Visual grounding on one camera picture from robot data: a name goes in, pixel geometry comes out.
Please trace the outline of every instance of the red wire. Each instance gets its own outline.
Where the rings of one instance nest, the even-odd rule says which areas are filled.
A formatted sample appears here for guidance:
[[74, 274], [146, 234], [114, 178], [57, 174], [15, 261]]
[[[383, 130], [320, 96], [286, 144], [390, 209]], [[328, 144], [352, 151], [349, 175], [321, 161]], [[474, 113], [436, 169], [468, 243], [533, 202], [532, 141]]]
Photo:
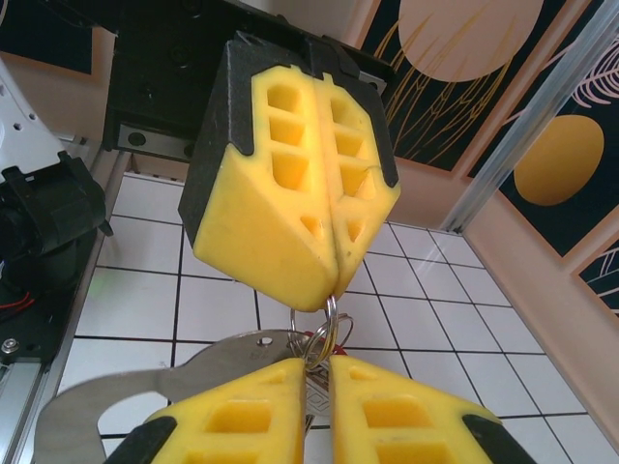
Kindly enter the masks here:
[[21, 301], [15, 302], [15, 303], [11, 303], [11, 304], [0, 304], [0, 309], [5, 309], [5, 308], [8, 308], [8, 307], [14, 307], [14, 306], [22, 305], [29, 298], [30, 298], [30, 292], [27, 292], [26, 295], [23, 297], [23, 299]]

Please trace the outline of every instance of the white tiled floor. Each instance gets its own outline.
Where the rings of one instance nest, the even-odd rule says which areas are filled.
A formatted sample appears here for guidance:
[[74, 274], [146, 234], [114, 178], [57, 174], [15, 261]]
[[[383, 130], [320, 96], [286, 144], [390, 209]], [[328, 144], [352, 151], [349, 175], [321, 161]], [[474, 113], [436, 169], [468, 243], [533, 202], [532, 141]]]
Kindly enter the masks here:
[[[126, 176], [61, 391], [179, 365], [232, 334], [288, 327], [288, 308], [192, 256], [176, 212], [181, 192]], [[339, 310], [355, 319], [350, 355], [487, 406], [538, 464], [619, 463], [463, 238], [384, 224]], [[323, 321], [321, 312], [298, 316], [302, 330]], [[152, 393], [114, 406], [100, 421], [105, 448], [163, 406]], [[329, 420], [314, 424], [305, 462], [327, 464]]]

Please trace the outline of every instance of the yellow foam pad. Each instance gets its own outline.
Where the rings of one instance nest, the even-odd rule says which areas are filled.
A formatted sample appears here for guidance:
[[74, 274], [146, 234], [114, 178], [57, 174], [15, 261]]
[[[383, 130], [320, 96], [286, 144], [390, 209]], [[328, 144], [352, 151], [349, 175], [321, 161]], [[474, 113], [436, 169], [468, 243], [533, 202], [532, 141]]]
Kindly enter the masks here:
[[302, 464], [305, 364], [278, 362], [149, 418], [177, 426], [153, 464]]
[[228, 145], [194, 255], [301, 311], [339, 297], [399, 196], [371, 119], [325, 74], [277, 66], [251, 81], [254, 153]]
[[335, 464], [492, 464], [462, 421], [487, 409], [349, 356], [332, 356]]

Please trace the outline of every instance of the rectangular hole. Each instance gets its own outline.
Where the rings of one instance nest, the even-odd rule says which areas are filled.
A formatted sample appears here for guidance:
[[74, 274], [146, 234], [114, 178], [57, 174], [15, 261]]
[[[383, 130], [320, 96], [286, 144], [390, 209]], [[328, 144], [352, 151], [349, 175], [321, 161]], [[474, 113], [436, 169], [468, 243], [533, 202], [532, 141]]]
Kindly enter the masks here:
[[369, 399], [364, 402], [369, 428], [432, 427], [426, 409], [413, 398]]
[[345, 195], [363, 200], [371, 200], [376, 196], [374, 179], [367, 168], [341, 164], [339, 171]]
[[355, 130], [362, 128], [363, 121], [356, 105], [341, 99], [331, 99], [331, 114], [333, 115], [334, 123], [342, 124]]
[[205, 432], [266, 433], [271, 426], [269, 401], [228, 401], [213, 414]]
[[301, 93], [287, 85], [274, 85], [267, 91], [269, 106], [282, 109], [290, 113], [301, 112]]
[[340, 155], [362, 158], [361, 146], [363, 143], [364, 139], [361, 136], [336, 131], [336, 146], [338, 147], [338, 153]]
[[293, 145], [298, 147], [303, 139], [305, 126], [290, 119], [269, 117], [269, 128], [271, 130], [271, 140]]
[[255, 452], [239, 451], [238, 453], [218, 453], [208, 455], [204, 452], [190, 452], [183, 464], [255, 464], [258, 454]]
[[273, 178], [280, 187], [290, 190], [308, 191], [309, 161], [298, 155], [273, 152]]
[[456, 464], [444, 443], [389, 443], [376, 447], [379, 464]]

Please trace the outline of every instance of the white tile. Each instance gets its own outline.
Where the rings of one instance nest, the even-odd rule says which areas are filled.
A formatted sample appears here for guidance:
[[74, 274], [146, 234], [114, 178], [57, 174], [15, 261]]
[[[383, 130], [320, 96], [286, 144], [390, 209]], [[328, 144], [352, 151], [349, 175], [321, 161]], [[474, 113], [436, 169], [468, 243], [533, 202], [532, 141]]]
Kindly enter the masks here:
[[331, 430], [310, 430], [306, 437], [305, 464], [333, 462]]
[[431, 300], [469, 302], [466, 292], [457, 281], [449, 265], [415, 259], [411, 259], [410, 263], [419, 281], [422, 282], [427, 297]]
[[404, 253], [409, 258], [445, 262], [445, 258], [426, 230], [394, 225], [394, 232], [396, 232], [399, 244], [404, 248]]
[[180, 186], [125, 176], [114, 205], [114, 214], [180, 224], [178, 203], [182, 193]]
[[212, 346], [210, 343], [176, 343], [174, 365], [182, 365], [197, 355], [200, 351]]
[[114, 236], [105, 237], [99, 265], [178, 273], [180, 226], [126, 217], [113, 217], [110, 224]]
[[406, 365], [398, 351], [376, 351], [376, 350], [346, 350], [348, 356], [365, 361], [366, 363], [377, 365], [396, 374], [408, 377]]
[[[170, 365], [171, 343], [75, 339], [60, 381], [59, 392], [104, 375]], [[102, 434], [129, 433], [167, 401], [157, 393], [125, 399], [105, 411], [99, 421]]]
[[122, 438], [107, 438], [103, 440], [103, 449], [105, 450], [105, 456], [109, 457], [113, 452], [116, 451], [116, 449], [122, 442]]
[[496, 416], [539, 414], [503, 355], [459, 356], [484, 405]]
[[183, 275], [231, 279], [228, 275], [193, 256], [192, 246], [186, 233], [183, 233]]
[[544, 414], [585, 412], [548, 357], [508, 355], [508, 358]]
[[374, 253], [394, 254], [395, 256], [403, 256], [402, 248], [399, 247], [398, 241], [394, 236], [394, 233], [389, 227], [389, 224], [383, 224], [380, 226], [380, 230], [376, 235], [376, 238], [372, 242], [368, 251]]
[[619, 456], [589, 416], [547, 418], [574, 464], [618, 464]]
[[[262, 329], [289, 329], [290, 309], [262, 294], [258, 294], [260, 323]], [[397, 348], [378, 298], [374, 295], [346, 293], [338, 301], [339, 313], [348, 313], [354, 318], [355, 327], [347, 346], [368, 348]], [[324, 311], [297, 312], [297, 330], [314, 332], [325, 322]], [[342, 322], [339, 341], [348, 331], [348, 323]]]
[[506, 419], [503, 426], [529, 453], [536, 464], [570, 464], [542, 418]]
[[416, 381], [479, 404], [454, 353], [404, 352], [404, 359]]
[[473, 303], [509, 306], [503, 292], [485, 269], [453, 266], [454, 272]]
[[475, 306], [432, 302], [456, 351], [501, 351]]
[[503, 351], [544, 352], [512, 307], [478, 305], [477, 308]]
[[452, 350], [432, 306], [425, 300], [381, 297], [399, 347], [412, 350]]
[[368, 254], [366, 263], [379, 294], [416, 298], [425, 296], [405, 258]]
[[199, 277], [181, 280], [179, 339], [217, 341], [257, 328], [253, 290], [247, 285]]
[[361, 266], [359, 266], [355, 276], [352, 277], [352, 280], [348, 284], [348, 288], [346, 290], [349, 292], [376, 293], [374, 291], [374, 286], [371, 284], [371, 280], [369, 279], [368, 270], [363, 262], [361, 263]]
[[76, 333], [171, 339], [177, 283], [176, 275], [98, 268]]
[[478, 268], [484, 266], [463, 237], [439, 234], [436, 232], [432, 232], [431, 234], [448, 262], [452, 264], [463, 264], [464, 266], [475, 266]]

